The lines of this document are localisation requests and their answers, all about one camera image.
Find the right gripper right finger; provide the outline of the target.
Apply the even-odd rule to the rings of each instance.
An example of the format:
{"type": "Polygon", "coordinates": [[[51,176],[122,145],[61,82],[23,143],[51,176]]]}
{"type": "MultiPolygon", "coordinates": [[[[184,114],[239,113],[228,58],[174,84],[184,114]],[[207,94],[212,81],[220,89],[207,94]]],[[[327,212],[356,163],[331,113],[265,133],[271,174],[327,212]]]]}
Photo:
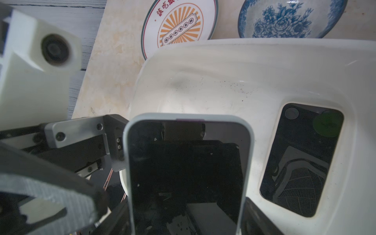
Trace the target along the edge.
{"type": "Polygon", "coordinates": [[[240,230],[242,235],[283,235],[281,230],[248,197],[244,203],[240,230]]]}

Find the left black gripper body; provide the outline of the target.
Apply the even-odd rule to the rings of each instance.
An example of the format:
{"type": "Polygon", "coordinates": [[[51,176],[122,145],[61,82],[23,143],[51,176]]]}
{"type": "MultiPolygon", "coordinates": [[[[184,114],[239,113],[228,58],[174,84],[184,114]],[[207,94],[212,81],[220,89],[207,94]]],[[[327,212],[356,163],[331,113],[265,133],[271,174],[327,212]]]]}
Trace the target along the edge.
{"type": "Polygon", "coordinates": [[[120,115],[84,117],[7,127],[1,131],[1,182],[76,182],[110,158],[113,171],[126,168],[120,115]]]}

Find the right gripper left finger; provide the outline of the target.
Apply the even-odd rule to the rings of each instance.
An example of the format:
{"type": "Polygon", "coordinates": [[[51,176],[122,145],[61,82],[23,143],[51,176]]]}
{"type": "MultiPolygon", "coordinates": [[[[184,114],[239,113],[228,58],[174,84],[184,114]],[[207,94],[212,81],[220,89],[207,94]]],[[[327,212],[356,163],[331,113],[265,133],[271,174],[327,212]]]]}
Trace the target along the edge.
{"type": "Polygon", "coordinates": [[[128,200],[124,199],[91,235],[131,235],[128,200]]]}

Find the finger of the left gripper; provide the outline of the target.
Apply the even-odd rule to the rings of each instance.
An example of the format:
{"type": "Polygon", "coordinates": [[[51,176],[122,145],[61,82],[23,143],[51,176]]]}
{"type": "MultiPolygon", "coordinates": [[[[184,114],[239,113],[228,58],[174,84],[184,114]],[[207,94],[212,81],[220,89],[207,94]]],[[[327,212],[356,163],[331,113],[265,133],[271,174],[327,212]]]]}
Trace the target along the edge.
{"type": "Polygon", "coordinates": [[[107,214],[103,188],[34,155],[1,144],[1,234],[68,235],[107,214]],[[28,196],[58,204],[55,215],[28,224],[17,197],[28,196]]]}

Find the eleventh phone cream case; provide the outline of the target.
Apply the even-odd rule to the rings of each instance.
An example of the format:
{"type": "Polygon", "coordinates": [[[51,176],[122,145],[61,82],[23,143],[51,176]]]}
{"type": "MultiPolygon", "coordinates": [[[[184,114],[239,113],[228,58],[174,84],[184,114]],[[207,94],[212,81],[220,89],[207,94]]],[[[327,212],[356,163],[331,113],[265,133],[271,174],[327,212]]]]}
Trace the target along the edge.
{"type": "Polygon", "coordinates": [[[240,234],[254,145],[245,120],[145,113],[123,144],[131,234],[240,234]]]}

